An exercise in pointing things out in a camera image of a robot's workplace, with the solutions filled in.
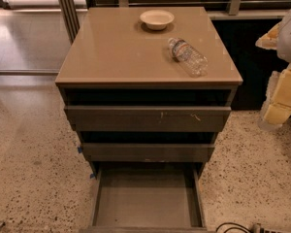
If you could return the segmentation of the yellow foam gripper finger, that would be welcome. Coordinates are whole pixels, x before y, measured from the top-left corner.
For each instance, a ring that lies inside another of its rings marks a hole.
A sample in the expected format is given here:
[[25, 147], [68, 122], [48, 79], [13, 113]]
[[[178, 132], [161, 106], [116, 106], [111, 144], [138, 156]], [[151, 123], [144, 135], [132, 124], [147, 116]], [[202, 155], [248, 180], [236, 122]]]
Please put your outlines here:
[[283, 124], [291, 116], [291, 63], [281, 73], [273, 71], [268, 82], [262, 119], [269, 124]]
[[266, 34], [260, 37], [255, 46], [264, 50], [276, 50], [279, 23], [273, 26]]

